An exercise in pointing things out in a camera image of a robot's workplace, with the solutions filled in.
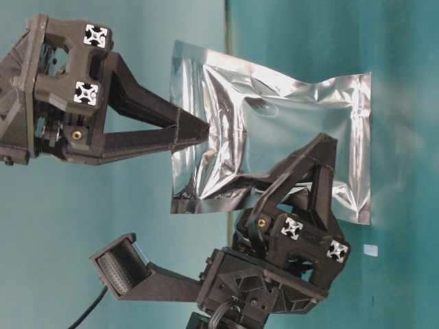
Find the silver foil bag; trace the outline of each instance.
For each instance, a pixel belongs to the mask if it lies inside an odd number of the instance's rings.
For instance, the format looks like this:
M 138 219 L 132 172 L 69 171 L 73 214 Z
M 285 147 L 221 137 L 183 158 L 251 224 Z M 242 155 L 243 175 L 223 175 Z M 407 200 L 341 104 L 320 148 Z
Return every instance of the silver foil bag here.
M 210 123 L 209 141 L 172 155 L 172 213 L 250 208 L 262 191 L 235 187 L 324 132 L 338 139 L 333 212 L 370 223 L 370 74 L 308 84 L 177 41 L 171 101 Z M 296 186 L 291 193 L 311 183 Z

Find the teal backdrop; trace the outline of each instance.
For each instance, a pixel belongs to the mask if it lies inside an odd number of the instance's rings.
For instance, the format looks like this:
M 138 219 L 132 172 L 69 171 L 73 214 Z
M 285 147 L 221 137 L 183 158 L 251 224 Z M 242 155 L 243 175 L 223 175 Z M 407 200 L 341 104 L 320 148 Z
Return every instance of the teal backdrop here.
M 352 254 L 329 298 L 268 328 L 439 328 L 439 2 L 227 4 L 233 55 L 306 82 L 372 72 L 372 225 L 342 223 Z
M 342 223 L 353 246 L 329 299 L 267 328 L 439 328 L 439 46 L 432 0 L 230 0 L 228 49 L 306 82 L 372 72 L 372 225 Z M 146 88 L 169 97 L 175 39 L 225 51 L 224 3 L 2 3 L 0 56 L 37 12 L 114 31 Z M 112 115 L 109 130 L 139 125 Z M 169 215 L 169 153 L 103 167 L 40 157 L 0 167 L 0 328 L 67 328 L 101 289 L 88 257 L 136 232 L 155 263 L 194 278 L 226 242 L 224 214 Z M 377 245 L 378 257 L 363 253 Z M 81 328 L 184 328 L 193 304 L 116 302 Z

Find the black 3d-printed bracket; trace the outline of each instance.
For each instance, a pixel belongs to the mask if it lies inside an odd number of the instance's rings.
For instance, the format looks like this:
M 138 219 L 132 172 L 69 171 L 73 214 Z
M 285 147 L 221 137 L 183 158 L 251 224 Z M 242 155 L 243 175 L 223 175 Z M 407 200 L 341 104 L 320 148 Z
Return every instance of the black 3d-printed bracket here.
M 262 177 L 232 248 L 215 249 L 199 281 L 142 260 L 134 234 L 91 257 L 99 277 L 119 300 L 197 302 L 209 317 L 193 313 L 187 329 L 262 329 L 272 313 L 309 312 L 351 250 L 331 212 L 336 145 L 320 134 Z M 312 182 L 310 192 L 289 196 L 299 182 Z
M 0 62 L 0 160 L 50 154 L 100 165 L 204 142 L 207 123 L 141 87 L 111 51 L 109 27 L 37 15 Z M 64 68 L 51 74 L 56 49 Z M 107 107 L 159 130 L 104 133 Z

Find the bolt head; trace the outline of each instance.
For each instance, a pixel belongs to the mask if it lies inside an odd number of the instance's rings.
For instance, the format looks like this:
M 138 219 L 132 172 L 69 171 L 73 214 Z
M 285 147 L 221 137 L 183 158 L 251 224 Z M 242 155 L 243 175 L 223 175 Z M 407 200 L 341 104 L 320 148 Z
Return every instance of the bolt head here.
M 265 225 L 267 225 L 267 219 L 260 218 L 260 220 L 258 220 L 258 226 L 259 226 L 260 228 L 264 228 Z
M 79 130 L 75 130 L 74 132 L 71 133 L 71 137 L 75 141 L 79 141 L 82 138 L 82 133 Z

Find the black cable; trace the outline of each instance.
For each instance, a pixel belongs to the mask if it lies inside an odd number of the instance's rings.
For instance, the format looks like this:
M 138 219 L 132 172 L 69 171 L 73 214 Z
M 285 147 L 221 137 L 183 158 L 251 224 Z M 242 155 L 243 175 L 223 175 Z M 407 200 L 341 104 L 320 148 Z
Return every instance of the black cable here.
M 81 322 L 83 322 L 85 320 L 86 317 L 88 317 L 88 315 L 91 313 L 92 310 L 95 309 L 95 307 L 99 304 L 99 302 L 102 300 L 102 298 L 104 298 L 106 292 L 107 292 L 108 288 L 107 286 L 105 286 L 101 293 L 99 294 L 99 296 L 97 296 L 96 300 L 93 302 L 93 304 L 91 304 L 89 306 L 88 309 L 86 309 L 86 311 L 80 316 L 80 318 L 78 320 L 75 321 L 74 324 L 72 324 L 71 326 L 69 326 L 68 329 L 75 329 L 77 328 Z

